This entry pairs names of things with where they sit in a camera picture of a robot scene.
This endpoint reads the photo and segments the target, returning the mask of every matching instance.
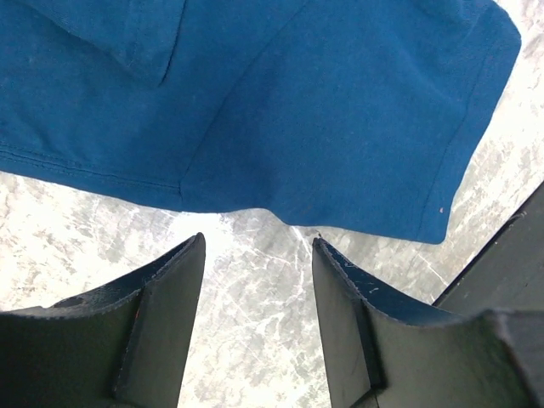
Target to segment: marble table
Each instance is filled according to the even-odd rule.
[[[544,1],[499,4],[523,49],[456,195],[444,244],[290,227],[262,210],[167,212],[0,173],[0,309],[49,306],[201,231],[207,269],[179,406],[330,406],[313,237],[320,232],[360,267],[432,302],[544,180]]]

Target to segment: gray marble veining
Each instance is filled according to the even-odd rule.
[[[166,212],[1,173],[0,309],[49,306],[201,231],[207,269],[179,406],[330,406],[310,270],[317,232],[431,302],[544,180],[544,1],[498,3],[523,50],[456,195],[444,244],[289,227],[262,210]]]

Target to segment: blue fabric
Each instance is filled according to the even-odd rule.
[[[0,169],[439,243],[520,48],[491,0],[0,0]]]

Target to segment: blue cloth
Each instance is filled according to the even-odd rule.
[[[491,0],[0,0],[0,169],[439,243],[520,48]]]

